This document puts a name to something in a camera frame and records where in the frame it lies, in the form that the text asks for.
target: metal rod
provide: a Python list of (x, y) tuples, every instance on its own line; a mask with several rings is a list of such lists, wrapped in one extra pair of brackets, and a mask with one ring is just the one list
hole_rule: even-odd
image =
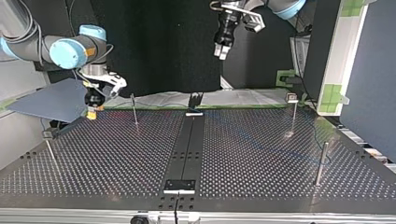
[(52, 147), (50, 146), (50, 141), (46, 140), (46, 143), (47, 143), (47, 147), (49, 148), (50, 156), (52, 157), (53, 160), (55, 160), (55, 155), (53, 154)]
[(319, 163), (319, 167), (318, 167), (317, 178), (315, 179), (315, 185), (316, 186), (320, 186), (320, 179), (321, 179), (321, 175), (322, 175), (322, 172), (323, 172), (324, 162), (326, 160), (327, 151), (328, 150), (329, 150), (329, 143), (325, 142), (323, 144), (323, 149), (322, 149), (322, 153), (321, 153), (321, 157), (320, 157), (320, 163)]
[(131, 94), (131, 101), (132, 101), (132, 108), (134, 109), (134, 124), (137, 125), (138, 122), (137, 122), (137, 115), (136, 115), (136, 108), (135, 108), (136, 103), (134, 101), (134, 94), (133, 93)]
[(297, 103), (294, 104), (293, 122), (296, 119), (296, 113), (297, 113)]

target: metal stand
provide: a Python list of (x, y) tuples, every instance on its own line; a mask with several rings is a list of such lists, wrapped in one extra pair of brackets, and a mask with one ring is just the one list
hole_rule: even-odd
[(323, 172), (323, 166), (324, 166), (324, 162), (326, 160), (326, 156), (327, 156), (327, 151), (329, 150), (329, 143), (325, 142), (323, 144), (323, 149), (322, 149), (322, 154), (320, 157), (320, 163), (319, 163), (319, 167), (318, 167), (318, 173), (317, 173), (317, 178), (315, 179), (315, 186), (320, 186), (320, 179), (321, 179), (321, 175)]
[(52, 147), (51, 147), (51, 145), (50, 145), (50, 141), (49, 141), (49, 140), (46, 140), (46, 143), (47, 143), (47, 146), (49, 147), (50, 156), (52, 157), (53, 160), (55, 160), (55, 159), (56, 159), (56, 158), (55, 158), (55, 154), (53, 154)]
[(134, 94), (133, 93), (131, 94), (131, 101), (132, 101), (132, 108), (134, 109), (134, 124), (137, 125), (138, 122), (137, 122), (137, 115), (136, 115), (136, 108), (135, 108), (136, 103), (134, 101)]

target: black cable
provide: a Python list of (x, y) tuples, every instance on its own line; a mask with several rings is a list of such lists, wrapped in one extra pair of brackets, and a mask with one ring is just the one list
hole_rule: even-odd
[(10, 60), (3, 60), (0, 61), (0, 63), (9, 63), (9, 62), (14, 62), (14, 61), (18, 61), (19, 59), (10, 59)]
[(298, 72), (299, 72), (299, 75), (296, 75), (296, 76), (300, 78), (301, 82), (303, 83), (303, 87), (304, 87), (304, 90), (305, 90), (306, 94), (308, 95), (309, 99), (311, 99), (311, 103), (312, 103), (312, 105), (314, 106), (315, 110), (318, 111), (317, 106), (316, 106), (315, 103), (312, 101), (312, 99), (313, 99), (312, 96), (309, 94), (308, 89), (307, 89), (306, 86), (305, 86), (304, 79), (301, 77), (301, 74), (303, 73), (303, 71), (301, 71), (301, 69), (300, 69), (300, 64), (299, 64), (299, 62), (298, 62), (297, 40), (296, 40), (297, 34), (298, 34), (297, 25), (298, 25), (298, 20), (299, 20), (299, 19), (300, 19), (300, 11), (297, 13), (296, 25), (294, 26), (294, 29), (295, 29), (295, 35), (294, 35), (294, 54), (295, 54), (295, 56), (296, 56), (297, 69), (298, 69)]
[(270, 0), (267, 0), (267, 1), (264, 3), (264, 7), (268, 7), (268, 4), (270, 4)]
[(177, 204), (178, 204), (178, 195), (177, 195), (177, 200), (176, 200), (176, 205), (175, 205), (175, 211), (174, 211), (174, 215), (175, 215), (175, 224), (178, 224)]
[(72, 12), (73, 12), (73, 6), (74, 6), (75, 2), (76, 2), (76, 0), (73, 0), (72, 4), (70, 4), (70, 7), (69, 7), (69, 5), (67, 5), (67, 0), (64, 0), (64, 4), (66, 5), (67, 19), (69, 19), (69, 24), (70, 24), (70, 28), (72, 30), (73, 36), (76, 35), (76, 32), (74, 31), (74, 28), (73, 28), (73, 22), (72, 22)]

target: metal clamp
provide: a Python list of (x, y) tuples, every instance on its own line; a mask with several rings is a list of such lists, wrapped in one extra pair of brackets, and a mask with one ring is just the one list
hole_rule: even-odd
[(229, 9), (229, 10), (233, 10), (233, 11), (240, 11), (242, 13), (245, 14), (245, 16), (247, 16), (247, 22), (246, 22), (246, 29), (251, 31), (251, 32), (255, 32), (258, 33), (260, 30), (264, 29), (265, 24), (264, 24), (264, 20), (262, 19), (262, 15), (260, 15), (259, 13), (255, 13), (252, 11), (248, 11), (239, 7), (235, 7), (235, 6), (230, 6), (230, 5), (221, 5), (222, 8), (225, 9)]

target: green tape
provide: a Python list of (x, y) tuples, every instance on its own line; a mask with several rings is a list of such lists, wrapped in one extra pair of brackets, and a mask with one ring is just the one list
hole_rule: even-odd
[(277, 105), (199, 105), (197, 109), (268, 109), (268, 108), (285, 108), (288, 104)]
[(7, 100), (0, 102), (0, 112), (7, 110), (7, 106), (11, 105), (15, 101), (17, 101), (17, 100), (16, 99), (7, 99)]
[(290, 69), (290, 70), (279, 70), (277, 71), (276, 75), (276, 86), (277, 87), (288, 87), (291, 88), (293, 87), (292, 84), (286, 84), (286, 82), (283, 82), (280, 80), (281, 77), (295, 77), (295, 71)]
[(319, 112), (335, 113), (341, 102), (341, 85), (326, 84), (321, 98)]
[(345, 0), (343, 9), (341, 10), (341, 17), (355, 17), (361, 14), (364, 0)]

